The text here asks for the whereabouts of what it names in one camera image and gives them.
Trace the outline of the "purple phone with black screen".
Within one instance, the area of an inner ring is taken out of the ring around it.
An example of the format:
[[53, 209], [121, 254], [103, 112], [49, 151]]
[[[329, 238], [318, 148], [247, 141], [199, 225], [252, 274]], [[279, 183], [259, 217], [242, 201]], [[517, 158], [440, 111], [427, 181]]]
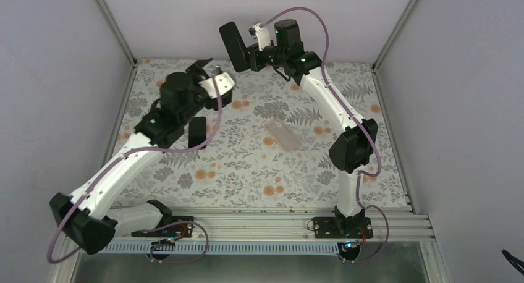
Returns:
[[188, 125], [188, 147], [194, 148], [207, 139], [207, 121], [205, 117], [194, 117]]

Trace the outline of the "beige phone case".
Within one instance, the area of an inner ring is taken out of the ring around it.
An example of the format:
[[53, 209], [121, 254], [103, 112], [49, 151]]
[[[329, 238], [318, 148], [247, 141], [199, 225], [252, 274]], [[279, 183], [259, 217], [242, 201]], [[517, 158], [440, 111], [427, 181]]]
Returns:
[[267, 122], [265, 128], [285, 151], [296, 150], [301, 145], [296, 134], [278, 117]]

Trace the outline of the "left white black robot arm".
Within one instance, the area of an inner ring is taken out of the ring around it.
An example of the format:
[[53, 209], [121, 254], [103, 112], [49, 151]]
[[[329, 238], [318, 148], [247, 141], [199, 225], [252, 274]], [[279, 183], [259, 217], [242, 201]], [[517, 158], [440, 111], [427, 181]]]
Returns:
[[169, 74], [159, 97], [135, 126], [124, 146], [90, 180], [69, 194], [57, 193], [49, 202], [58, 232], [90, 255], [115, 237], [134, 232], [167, 235], [172, 211], [158, 200], [115, 209], [113, 203], [129, 183], [153, 161], [175, 153], [173, 144], [202, 109], [218, 114], [232, 101], [236, 81], [217, 68], [205, 71], [208, 60], [198, 60], [183, 72]]

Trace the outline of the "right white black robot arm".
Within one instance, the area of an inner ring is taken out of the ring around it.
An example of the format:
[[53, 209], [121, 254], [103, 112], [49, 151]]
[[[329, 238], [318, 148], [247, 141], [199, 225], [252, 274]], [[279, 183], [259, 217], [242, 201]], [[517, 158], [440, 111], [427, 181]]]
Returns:
[[339, 197], [331, 232], [349, 238], [366, 227], [365, 210], [357, 202], [357, 171], [370, 161], [378, 125], [374, 119], [365, 119], [344, 99], [324, 71], [321, 58], [313, 51], [305, 51], [296, 20], [276, 22], [275, 40], [263, 23], [252, 25], [249, 32], [257, 40], [245, 52], [251, 69], [282, 69], [281, 76], [311, 95], [320, 114], [332, 124], [337, 138], [328, 156], [339, 170]]

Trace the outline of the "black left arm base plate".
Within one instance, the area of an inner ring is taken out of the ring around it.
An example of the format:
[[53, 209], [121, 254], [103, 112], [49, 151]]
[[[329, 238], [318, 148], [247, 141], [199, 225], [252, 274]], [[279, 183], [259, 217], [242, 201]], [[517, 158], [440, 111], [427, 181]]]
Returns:
[[[193, 216], [173, 216], [169, 221], [162, 221], [160, 226], [171, 224], [180, 221], [194, 221]], [[155, 232], [143, 232], [135, 231], [131, 233], [132, 237], [159, 237], [159, 238], [190, 238], [192, 236], [193, 225], [192, 224], [178, 224], [170, 226], [165, 229], [161, 229]]]

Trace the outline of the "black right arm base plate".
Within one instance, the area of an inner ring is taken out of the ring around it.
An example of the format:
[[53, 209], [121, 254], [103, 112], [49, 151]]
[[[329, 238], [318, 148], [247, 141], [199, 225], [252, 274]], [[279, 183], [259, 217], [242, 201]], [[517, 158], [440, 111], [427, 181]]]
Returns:
[[370, 218], [314, 217], [311, 219], [316, 239], [370, 239], [374, 237]]

